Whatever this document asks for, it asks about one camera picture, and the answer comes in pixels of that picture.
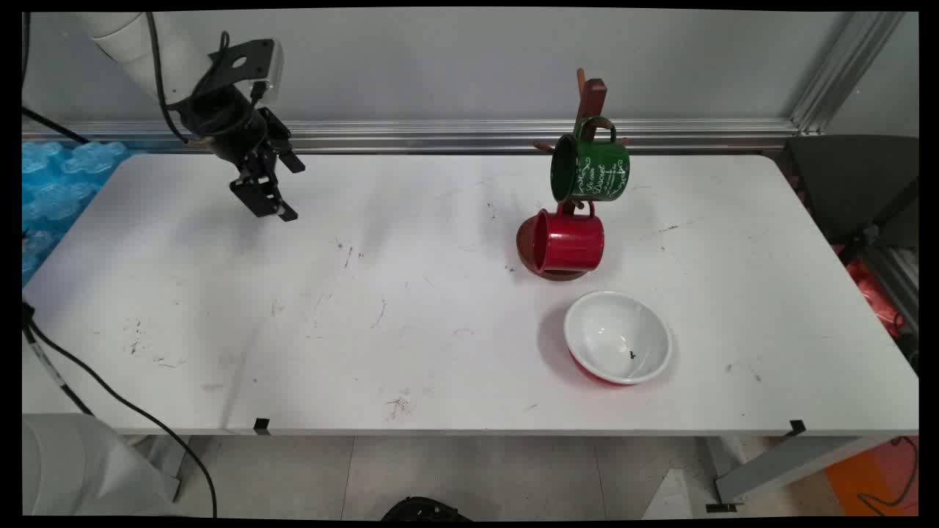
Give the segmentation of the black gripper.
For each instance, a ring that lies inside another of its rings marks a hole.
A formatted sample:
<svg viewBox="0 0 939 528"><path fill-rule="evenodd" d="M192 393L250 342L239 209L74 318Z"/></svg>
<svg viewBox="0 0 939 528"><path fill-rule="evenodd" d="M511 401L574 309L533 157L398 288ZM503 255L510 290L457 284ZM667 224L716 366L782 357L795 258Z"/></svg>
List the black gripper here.
<svg viewBox="0 0 939 528"><path fill-rule="evenodd" d="M248 178L237 178L229 189L258 218L276 215L285 223L299 215L279 192L277 157L292 173L304 172L296 156L291 131L267 106L251 103L237 87L222 87L207 95L191 95L179 103L181 123L209 150L235 165ZM254 177L267 177L264 181Z"/></svg>

